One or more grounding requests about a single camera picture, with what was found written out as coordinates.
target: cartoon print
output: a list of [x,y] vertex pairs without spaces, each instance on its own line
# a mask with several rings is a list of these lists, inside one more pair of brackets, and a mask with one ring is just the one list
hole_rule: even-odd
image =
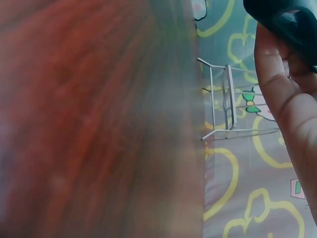
[[298,179],[291,180],[291,197],[306,199],[303,189]]
[[206,0],[192,0],[194,18],[196,21],[200,21],[207,15]]
[[275,121],[272,113],[268,109],[265,99],[262,96],[262,92],[260,90],[260,87],[254,86],[251,91],[243,91],[244,93],[242,94],[243,98],[246,100],[246,105],[248,106],[246,108],[246,111],[248,113],[256,113],[258,116],[261,116],[267,120]]

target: finger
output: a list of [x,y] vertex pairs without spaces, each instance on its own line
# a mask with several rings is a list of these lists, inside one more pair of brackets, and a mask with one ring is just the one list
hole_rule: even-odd
[[282,58],[286,52],[279,46],[278,39],[258,24],[254,52],[256,71],[263,96],[276,120],[287,101],[297,94],[284,75]]
[[296,54],[290,54],[288,65],[292,79],[299,85],[303,93],[311,95],[317,91],[317,74],[311,72],[309,67],[303,63]]
[[290,136],[300,126],[317,118],[317,102],[308,94],[299,94],[292,80],[284,75],[283,50],[278,40],[258,25],[255,63],[259,85],[283,135]]

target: skin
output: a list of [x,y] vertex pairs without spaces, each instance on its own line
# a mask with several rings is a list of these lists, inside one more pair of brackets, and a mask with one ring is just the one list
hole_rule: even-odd
[[[291,79],[285,76],[283,60],[289,63]],[[255,64],[263,96],[317,223],[317,74],[260,24]]]

